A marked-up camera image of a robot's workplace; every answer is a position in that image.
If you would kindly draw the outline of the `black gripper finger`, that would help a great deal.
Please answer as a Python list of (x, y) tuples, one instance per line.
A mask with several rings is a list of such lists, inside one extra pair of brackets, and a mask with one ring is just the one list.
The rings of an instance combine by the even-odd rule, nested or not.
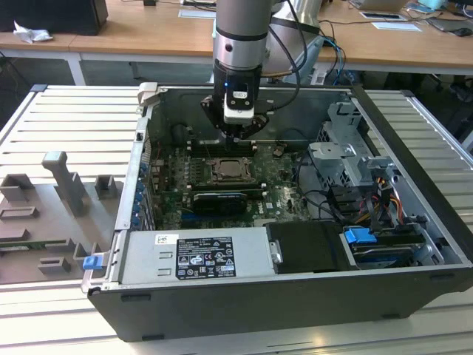
[(212, 126), (224, 138), (225, 145), (233, 146), (235, 144), (234, 139), (237, 137), (237, 125), (228, 124), (224, 121), (222, 103), (215, 102), (213, 96), (209, 95), (201, 100), (200, 107)]
[(260, 132), (267, 126), (269, 122), (269, 114), (261, 113), (255, 115), (249, 123), (239, 124), (235, 133), (235, 144), (238, 145), (241, 141), (244, 141)]

